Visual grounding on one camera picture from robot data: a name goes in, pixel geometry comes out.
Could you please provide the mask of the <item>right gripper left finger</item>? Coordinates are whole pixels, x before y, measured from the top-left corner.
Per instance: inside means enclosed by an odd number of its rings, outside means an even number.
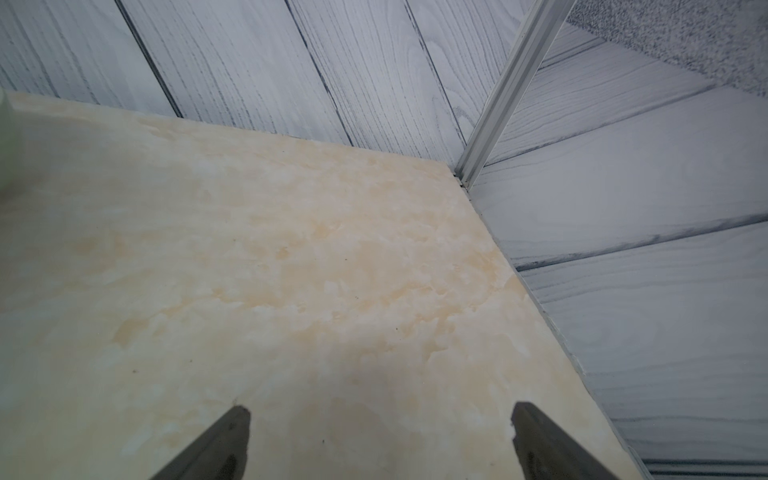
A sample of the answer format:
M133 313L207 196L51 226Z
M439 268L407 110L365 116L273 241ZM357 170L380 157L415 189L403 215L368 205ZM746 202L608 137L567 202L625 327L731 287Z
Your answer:
M233 406L152 480L242 479L248 459L250 421L247 408Z

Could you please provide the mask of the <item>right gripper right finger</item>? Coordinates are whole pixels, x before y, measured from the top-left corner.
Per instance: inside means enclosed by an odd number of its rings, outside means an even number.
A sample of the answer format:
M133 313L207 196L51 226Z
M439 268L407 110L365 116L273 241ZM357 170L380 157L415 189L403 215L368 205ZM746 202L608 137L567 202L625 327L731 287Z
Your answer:
M618 479L532 402L514 405L511 425L525 479Z

